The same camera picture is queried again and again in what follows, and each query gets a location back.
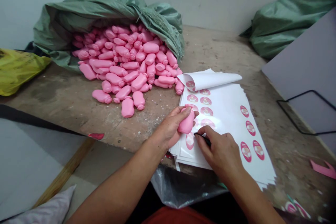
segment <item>forearm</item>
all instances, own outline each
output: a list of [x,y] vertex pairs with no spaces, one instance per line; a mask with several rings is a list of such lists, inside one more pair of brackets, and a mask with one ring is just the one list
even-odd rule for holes
[[226,184],[250,223],[284,223],[258,184],[244,170]]
[[69,223],[126,222],[166,151],[159,139],[150,137],[83,202]]

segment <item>left hand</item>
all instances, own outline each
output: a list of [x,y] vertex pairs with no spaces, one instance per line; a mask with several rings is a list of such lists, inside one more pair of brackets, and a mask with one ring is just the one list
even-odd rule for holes
[[[187,109],[181,112],[183,108],[185,108],[185,106],[174,108],[152,135],[153,137],[160,139],[167,149],[173,147],[182,135],[181,132],[177,131],[177,128],[179,127],[180,122],[188,117],[191,110],[191,107],[187,106]],[[194,111],[194,113],[195,117],[199,115],[199,112],[197,111]]]

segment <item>black wire frame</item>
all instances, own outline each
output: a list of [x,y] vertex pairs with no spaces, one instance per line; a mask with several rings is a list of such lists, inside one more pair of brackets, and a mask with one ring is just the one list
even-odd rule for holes
[[288,114],[288,112],[283,108],[283,106],[281,105],[281,102],[285,102],[288,103],[290,100],[293,100],[295,98],[298,98],[299,96],[305,95],[307,93],[313,92],[314,94],[316,94],[318,97],[320,97],[325,103],[327,103],[329,105],[329,107],[331,107],[334,111],[336,111],[336,107],[334,105],[332,105],[327,99],[325,99],[322,95],[320,95],[318,92],[316,92],[315,90],[308,90],[306,92],[303,92],[301,94],[298,94],[292,98],[289,98],[288,100],[277,100],[277,104],[280,106],[280,108],[282,109],[282,111],[286,114],[286,116],[289,118],[289,120],[292,122],[292,124],[294,125],[294,127],[303,135],[313,135],[313,136],[318,136],[318,135],[324,135],[324,134],[331,134],[331,133],[336,133],[336,131],[325,131],[325,132],[318,132],[318,133],[309,133],[309,132],[303,132],[302,130],[300,130],[300,128],[296,125],[296,123],[294,122],[294,120],[291,118],[291,116]]

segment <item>yellow plastic bag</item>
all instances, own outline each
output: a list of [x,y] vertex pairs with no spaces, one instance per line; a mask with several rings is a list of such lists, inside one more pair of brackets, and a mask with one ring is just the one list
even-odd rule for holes
[[0,95],[10,96],[51,62],[34,53],[0,49]]

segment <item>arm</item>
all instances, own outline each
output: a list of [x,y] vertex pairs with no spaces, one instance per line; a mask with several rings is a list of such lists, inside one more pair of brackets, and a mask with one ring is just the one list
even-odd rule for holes
[[177,128],[190,114],[175,108],[118,171],[80,205],[67,223],[125,223],[167,150],[180,138]]
[[202,153],[227,186],[250,223],[285,223],[267,201],[254,179],[244,169],[239,147],[230,133],[223,135],[210,126],[199,129],[198,134],[206,134],[211,142],[209,147],[204,138],[195,135]]

